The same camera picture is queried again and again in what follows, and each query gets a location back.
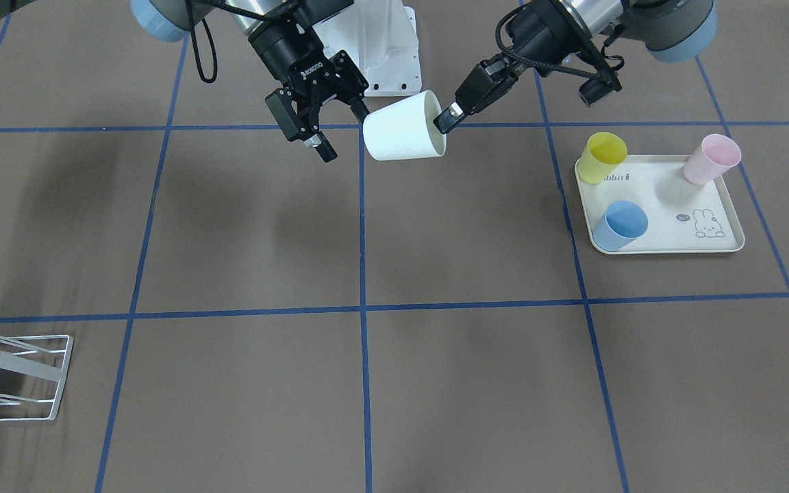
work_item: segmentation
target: cup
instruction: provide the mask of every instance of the cup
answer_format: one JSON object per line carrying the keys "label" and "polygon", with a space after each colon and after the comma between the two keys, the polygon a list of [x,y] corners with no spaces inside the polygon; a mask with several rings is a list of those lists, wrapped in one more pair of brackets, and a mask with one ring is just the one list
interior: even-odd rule
{"label": "cup", "polygon": [[646,231],[647,214],[644,209],[628,200],[617,200],[605,209],[592,230],[592,239],[599,249],[616,252]]}
{"label": "cup", "polygon": [[435,158],[447,152],[447,135],[434,125],[440,102],[426,90],[364,119],[364,146],[376,160]]}
{"label": "cup", "polygon": [[588,184],[600,184],[626,159],[629,149],[622,138],[609,131],[592,134],[577,162],[577,175]]}
{"label": "cup", "polygon": [[707,135],[684,164],[684,177],[692,184],[714,181],[742,160],[742,149],[732,138],[720,134]]}

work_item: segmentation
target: light blue cup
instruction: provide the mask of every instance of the light blue cup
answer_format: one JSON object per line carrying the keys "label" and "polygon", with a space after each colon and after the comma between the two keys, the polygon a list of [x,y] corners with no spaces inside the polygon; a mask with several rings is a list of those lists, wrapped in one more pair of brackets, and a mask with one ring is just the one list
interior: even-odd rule
{"label": "light blue cup", "polygon": [[592,230],[592,239],[599,249],[616,252],[647,231],[647,214],[637,203],[617,200],[605,210]]}

